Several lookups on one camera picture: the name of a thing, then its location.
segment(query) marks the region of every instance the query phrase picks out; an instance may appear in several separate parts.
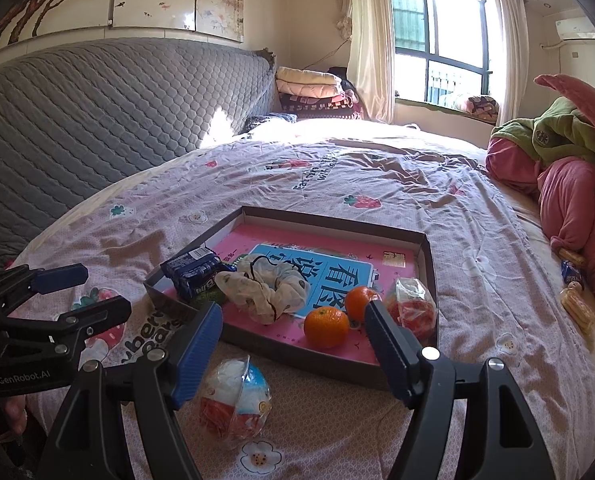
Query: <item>plastic bag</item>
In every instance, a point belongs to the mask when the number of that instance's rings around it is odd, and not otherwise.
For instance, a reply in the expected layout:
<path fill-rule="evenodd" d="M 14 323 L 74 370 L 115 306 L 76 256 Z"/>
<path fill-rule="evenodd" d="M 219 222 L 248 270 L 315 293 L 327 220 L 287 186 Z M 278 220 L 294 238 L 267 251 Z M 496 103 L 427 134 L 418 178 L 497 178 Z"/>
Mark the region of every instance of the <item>plastic bag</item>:
<path fill-rule="evenodd" d="M 398 278 L 384 299 L 384 305 L 399 325 L 420 341 L 435 332 L 437 306 L 431 293 L 417 278 Z"/>
<path fill-rule="evenodd" d="M 270 389 L 257 367 L 225 359 L 200 387 L 199 423 L 227 447 L 260 433 L 271 409 Z"/>
<path fill-rule="evenodd" d="M 284 312 L 300 310 L 311 290 L 297 266 L 273 264 L 263 254 L 242 258 L 237 272 L 218 272 L 215 283 L 229 300 L 245 307 L 252 320 L 265 325 Z"/>

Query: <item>windowsill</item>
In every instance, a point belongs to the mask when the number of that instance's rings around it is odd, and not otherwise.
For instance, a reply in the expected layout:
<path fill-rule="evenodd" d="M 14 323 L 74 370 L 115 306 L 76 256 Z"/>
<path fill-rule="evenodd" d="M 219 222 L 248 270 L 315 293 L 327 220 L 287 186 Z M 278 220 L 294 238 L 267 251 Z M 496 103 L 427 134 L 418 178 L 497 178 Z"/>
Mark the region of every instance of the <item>windowsill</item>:
<path fill-rule="evenodd" d="M 460 115 L 462 117 L 466 117 L 468 119 L 472 119 L 473 121 L 479 121 L 484 124 L 488 124 L 488 126 L 494 128 L 495 124 L 489 123 L 488 121 L 483 121 L 478 119 L 477 117 L 473 117 L 471 114 L 467 114 L 462 110 L 455 110 L 454 108 L 446 108 L 444 106 L 434 105 L 433 103 L 423 103 L 421 101 L 410 101 L 409 99 L 403 99 L 401 97 L 395 98 L 395 104 L 407 105 L 407 106 L 419 106 L 422 108 L 426 108 L 427 110 L 431 110 L 432 112 L 442 112 L 445 114 L 452 114 L 452 115 Z"/>

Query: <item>blue snack package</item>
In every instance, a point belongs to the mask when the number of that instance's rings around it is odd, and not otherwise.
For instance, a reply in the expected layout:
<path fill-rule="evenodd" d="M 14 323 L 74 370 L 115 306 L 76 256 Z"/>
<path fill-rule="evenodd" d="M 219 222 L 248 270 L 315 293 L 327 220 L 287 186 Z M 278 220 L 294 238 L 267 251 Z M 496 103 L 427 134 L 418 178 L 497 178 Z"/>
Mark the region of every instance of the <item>blue snack package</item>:
<path fill-rule="evenodd" d="M 214 287 L 216 273 L 222 270 L 236 271 L 235 266 L 223 263 L 215 252 L 205 247 L 166 260 L 161 267 L 185 301 Z"/>
<path fill-rule="evenodd" d="M 566 285 L 571 282 L 578 282 L 582 290 L 584 290 L 584 280 L 582 279 L 581 272 L 569 260 L 562 260 L 561 270 L 562 279 Z"/>

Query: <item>snack package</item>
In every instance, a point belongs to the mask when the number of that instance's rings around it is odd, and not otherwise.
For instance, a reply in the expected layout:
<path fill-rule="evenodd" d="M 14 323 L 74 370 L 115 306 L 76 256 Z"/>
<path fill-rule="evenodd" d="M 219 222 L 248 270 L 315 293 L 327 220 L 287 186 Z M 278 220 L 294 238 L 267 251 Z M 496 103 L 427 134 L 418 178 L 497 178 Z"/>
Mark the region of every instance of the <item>snack package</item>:
<path fill-rule="evenodd" d="M 206 247 L 175 256 L 166 260 L 161 267 L 180 297 L 187 302 L 214 287 L 216 273 L 235 270 L 235 266 L 223 263 L 217 254 Z"/>
<path fill-rule="evenodd" d="M 237 262 L 237 272 L 219 272 L 215 283 L 235 304 L 258 323 L 271 324 L 284 312 L 305 306 L 311 285 L 297 266 L 273 264 L 264 254 L 247 254 Z"/>
<path fill-rule="evenodd" d="M 200 386 L 199 423 L 227 447 L 256 436 L 270 412 L 270 389 L 257 367 L 225 359 Z"/>
<path fill-rule="evenodd" d="M 584 281 L 581 277 L 581 272 L 569 260 L 562 260 L 561 263 L 562 279 L 568 285 L 572 282 L 580 283 L 581 290 L 584 290 Z"/>
<path fill-rule="evenodd" d="M 393 319 L 411 330 L 420 341 L 433 335 L 437 306 L 428 289 L 417 278 L 396 279 L 383 303 Z"/>
<path fill-rule="evenodd" d="M 580 327 L 583 334 L 590 335 L 595 313 L 587 305 L 581 295 L 581 285 L 578 282 L 571 282 L 560 292 L 560 302 L 569 313 L 575 323 Z"/>

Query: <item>blue book cover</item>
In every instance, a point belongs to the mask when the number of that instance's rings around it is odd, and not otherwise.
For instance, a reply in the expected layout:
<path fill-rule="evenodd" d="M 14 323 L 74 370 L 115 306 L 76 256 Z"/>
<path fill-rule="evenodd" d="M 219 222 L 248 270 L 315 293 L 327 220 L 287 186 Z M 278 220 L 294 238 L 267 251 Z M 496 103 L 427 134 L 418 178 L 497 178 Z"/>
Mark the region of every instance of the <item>blue book cover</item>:
<path fill-rule="evenodd" d="M 334 306 L 343 310 L 344 296 L 351 288 L 372 285 L 373 266 L 366 262 L 266 244 L 255 246 L 250 254 L 265 254 L 273 263 L 290 262 L 300 268 L 311 284 L 311 292 L 305 307 L 293 312 L 293 316 L 306 317 L 320 306 Z"/>

